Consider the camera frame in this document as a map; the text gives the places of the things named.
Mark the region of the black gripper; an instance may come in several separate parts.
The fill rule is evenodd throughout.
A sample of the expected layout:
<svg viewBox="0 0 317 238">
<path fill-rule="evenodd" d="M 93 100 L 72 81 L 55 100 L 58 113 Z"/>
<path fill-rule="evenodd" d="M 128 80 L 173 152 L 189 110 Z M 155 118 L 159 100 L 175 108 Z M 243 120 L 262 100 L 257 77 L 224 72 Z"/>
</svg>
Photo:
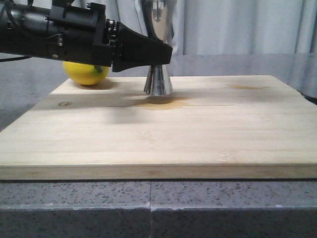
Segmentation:
<svg viewBox="0 0 317 238">
<path fill-rule="evenodd" d="M 112 65 L 113 72 L 170 63 L 171 46 L 107 19 L 103 4 L 91 2 L 80 8 L 71 1 L 53 1 L 48 20 L 61 34 L 64 61 Z"/>
</svg>

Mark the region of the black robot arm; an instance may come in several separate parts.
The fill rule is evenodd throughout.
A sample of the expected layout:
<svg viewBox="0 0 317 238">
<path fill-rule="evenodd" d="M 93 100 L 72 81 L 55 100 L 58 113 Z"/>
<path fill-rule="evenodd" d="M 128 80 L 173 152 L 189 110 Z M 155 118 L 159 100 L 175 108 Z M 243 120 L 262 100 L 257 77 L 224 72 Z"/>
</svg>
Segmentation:
<svg viewBox="0 0 317 238">
<path fill-rule="evenodd" d="M 106 18 L 106 6 L 88 8 L 70 0 L 54 0 L 50 9 L 32 1 L 0 3 L 2 53 L 112 67 L 129 68 L 170 63 L 172 47 Z"/>
</svg>

